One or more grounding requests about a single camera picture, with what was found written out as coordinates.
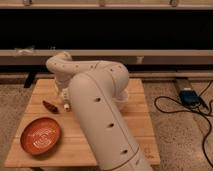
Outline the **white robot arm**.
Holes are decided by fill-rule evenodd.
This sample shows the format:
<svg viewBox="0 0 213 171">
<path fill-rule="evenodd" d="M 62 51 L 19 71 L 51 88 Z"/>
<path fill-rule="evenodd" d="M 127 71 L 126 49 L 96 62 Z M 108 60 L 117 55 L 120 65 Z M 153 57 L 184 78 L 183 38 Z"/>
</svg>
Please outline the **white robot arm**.
<svg viewBox="0 0 213 171">
<path fill-rule="evenodd" d="M 120 62 L 74 61 L 67 52 L 46 61 L 102 171 L 153 171 L 124 121 L 115 99 L 129 82 Z"/>
</svg>

